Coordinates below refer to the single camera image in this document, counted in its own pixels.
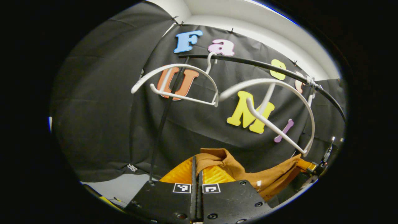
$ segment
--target blue letter f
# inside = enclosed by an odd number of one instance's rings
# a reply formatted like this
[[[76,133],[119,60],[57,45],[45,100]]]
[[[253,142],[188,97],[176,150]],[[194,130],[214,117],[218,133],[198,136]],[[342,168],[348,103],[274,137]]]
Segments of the blue letter f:
[[[202,35],[203,32],[201,30],[177,34],[176,35],[176,37],[178,37],[177,48],[174,49],[174,53],[192,50],[192,47],[189,45],[189,42],[191,42],[192,44],[196,44],[196,42],[198,41],[197,36],[202,36]]]

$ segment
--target foam letter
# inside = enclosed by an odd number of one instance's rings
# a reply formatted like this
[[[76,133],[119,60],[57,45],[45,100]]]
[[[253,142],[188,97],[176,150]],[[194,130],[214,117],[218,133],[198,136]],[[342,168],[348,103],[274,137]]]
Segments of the foam letter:
[[[291,127],[293,127],[293,124],[295,124],[294,122],[293,122],[293,120],[292,119],[289,119],[289,121],[287,122],[287,125],[285,126],[285,128],[283,129],[283,133],[287,133],[287,131],[289,131],[289,129],[291,128]],[[282,136],[277,136],[276,138],[274,138],[274,142],[276,142],[276,143],[278,143],[278,142],[281,142],[281,140],[282,140]]]
[[[296,72],[296,74],[304,78],[304,75],[302,75],[300,72]],[[304,83],[302,83],[302,82],[296,80],[295,86],[296,86],[296,89],[297,89],[297,91],[298,91],[299,93],[302,93],[301,84],[305,85]]]
[[[164,78],[166,77],[167,71],[168,71],[168,69],[163,70],[162,75],[160,76],[160,79],[158,82],[158,90],[160,90],[160,88],[162,86],[162,83],[163,83]],[[172,68],[169,79],[166,81],[166,87],[164,88],[164,92],[168,92],[168,93],[172,92],[172,90],[170,89],[170,82],[171,82],[174,74],[176,74],[178,71],[179,71],[179,68],[177,68],[177,67]],[[188,94],[189,89],[191,88],[193,79],[198,76],[199,76],[199,73],[197,71],[185,69],[184,79],[182,81],[181,87],[179,88],[179,90],[176,91],[176,94],[180,95],[180,96],[186,96]],[[173,97],[173,100],[181,100],[181,98]]]
[[[277,59],[272,60],[271,61],[271,65],[286,69],[285,64],[283,62],[281,62],[280,60],[277,60]],[[275,78],[279,79],[279,80],[283,80],[286,77],[286,75],[278,73],[276,71],[272,71],[272,70],[271,70],[271,75],[274,76]]]
[[[229,40],[217,39],[213,40],[212,45],[210,45],[207,49],[209,52],[214,52],[216,54],[222,54],[225,56],[233,56],[235,54],[234,50],[234,43]]]
[[[232,114],[232,116],[230,118],[227,118],[227,120],[226,120],[227,123],[235,125],[235,126],[239,126],[240,118],[243,116],[243,119],[242,119],[243,124],[242,125],[244,128],[246,128],[247,126],[249,126],[249,124],[251,124],[254,120],[256,120],[252,125],[250,125],[249,130],[252,132],[262,134],[264,132],[265,124],[263,122],[261,122],[260,120],[256,119],[255,116],[253,116],[250,113],[249,108],[246,104],[246,98],[248,98],[248,97],[250,97],[252,99],[252,102],[254,102],[253,95],[251,95],[250,93],[245,92],[245,91],[239,91],[238,96],[239,96],[238,105],[236,106],[235,111]],[[275,109],[275,106],[272,103],[268,102],[267,107],[265,108],[264,113],[262,114],[263,117],[268,119],[270,113],[274,109]]]
[[[202,35],[203,32],[201,30],[177,34],[176,35],[176,37],[178,37],[177,48],[174,49],[174,53],[192,50],[192,47],[189,45],[189,42],[191,44],[196,44],[196,42],[198,41],[198,36]]]

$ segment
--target black pole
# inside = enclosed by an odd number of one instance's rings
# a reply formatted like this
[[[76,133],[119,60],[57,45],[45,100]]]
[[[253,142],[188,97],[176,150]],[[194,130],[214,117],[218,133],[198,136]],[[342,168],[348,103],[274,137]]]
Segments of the black pole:
[[[197,194],[197,183],[196,183],[196,156],[192,157],[192,188],[191,188],[191,221],[197,222],[196,217],[196,194]]]
[[[186,57],[184,64],[188,64],[188,62],[189,62],[189,57]],[[177,91],[177,87],[180,86],[181,81],[183,80],[182,74],[184,73],[184,71],[185,71],[185,68],[181,68],[181,70],[178,72],[176,81],[174,82],[173,87],[172,87],[171,94],[174,94]],[[153,147],[152,158],[151,158],[151,162],[150,162],[150,172],[149,172],[149,182],[151,184],[153,184],[152,175],[153,175],[153,166],[155,164],[155,158],[156,158],[156,153],[157,153],[156,149],[159,148],[159,143],[160,143],[160,139],[162,136],[164,123],[166,122],[166,117],[167,117],[167,114],[169,113],[169,109],[170,109],[172,100],[173,100],[172,96],[169,96],[169,98],[167,99],[166,106],[164,107],[164,110],[163,110],[162,119],[160,120],[158,135],[156,136],[156,140],[155,140],[155,146]]]
[[[198,187],[197,187],[197,194],[196,194],[196,218],[200,222],[203,222],[202,187],[203,187],[203,170],[200,171],[199,176],[198,176]]]

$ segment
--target black rod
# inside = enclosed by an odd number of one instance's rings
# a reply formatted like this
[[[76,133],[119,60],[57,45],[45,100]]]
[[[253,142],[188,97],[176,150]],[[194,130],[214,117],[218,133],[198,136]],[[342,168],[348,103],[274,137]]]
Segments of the black rod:
[[[198,220],[198,222],[203,222],[202,188],[203,188],[203,170],[200,171],[200,173],[198,175],[198,188],[197,188],[197,195],[196,195],[196,219]]]
[[[196,156],[192,157],[191,221],[196,222]]]
[[[207,59],[208,55],[179,55],[179,57],[180,58],[185,58],[185,57],[189,58],[190,57],[190,58]],[[254,65],[257,67],[273,70],[273,71],[279,72],[281,74],[287,75],[293,79],[299,80],[302,83],[306,83],[309,86],[313,86],[311,83],[307,82],[307,79],[305,79],[289,70],[286,70],[286,69],[283,69],[283,68],[280,68],[280,67],[277,67],[274,65],[270,65],[270,64],[267,64],[264,62],[248,60],[248,59],[243,59],[243,58],[237,58],[237,57],[222,56],[222,55],[214,55],[214,56],[212,56],[212,58],[217,59],[217,60],[233,61],[233,62],[248,64],[248,65]],[[316,91],[318,91],[320,94],[322,94],[324,97],[326,97],[333,104],[333,106],[335,106],[338,109],[340,115],[343,117],[343,120],[345,122],[345,115],[344,115],[343,109],[340,107],[340,105],[337,103],[337,101],[328,92],[326,92],[324,89],[322,89],[320,87],[320,85],[315,84],[314,89]]]
[[[188,64],[188,62],[189,62],[189,57],[187,57],[185,59],[184,64]],[[171,94],[174,94],[177,91],[177,87],[181,84],[181,81],[183,80],[182,74],[184,73],[184,71],[185,71],[185,68],[181,68],[180,71],[178,72],[177,78],[172,87]],[[156,149],[159,148],[159,143],[160,143],[162,131],[164,128],[164,123],[166,122],[166,117],[167,117],[167,114],[169,113],[170,105],[171,105],[172,101],[173,101],[173,97],[169,96],[169,98],[167,99],[167,102],[166,102],[166,106],[164,107],[164,110],[163,110],[162,119],[160,120],[158,135],[156,136],[155,146],[153,147],[152,158],[150,161],[150,172],[149,172],[149,182],[150,183],[152,183],[153,166],[155,164],[155,158],[156,158],[156,153],[157,153]]]

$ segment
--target yellow soft gripper pad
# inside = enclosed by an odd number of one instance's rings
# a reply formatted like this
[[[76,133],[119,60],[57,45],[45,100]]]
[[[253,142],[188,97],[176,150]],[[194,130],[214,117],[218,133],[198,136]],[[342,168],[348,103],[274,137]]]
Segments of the yellow soft gripper pad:
[[[166,183],[192,184],[192,157],[180,163],[159,181]]]
[[[203,184],[217,184],[236,181],[219,166],[210,166],[203,169]]]
[[[109,204],[110,206],[114,207],[115,209],[124,212],[123,210],[121,210],[120,208],[116,207],[116,205],[114,205],[112,202],[110,202],[108,199],[106,199],[104,196],[99,197],[101,200],[103,200],[104,202],[106,202],[107,204]]]

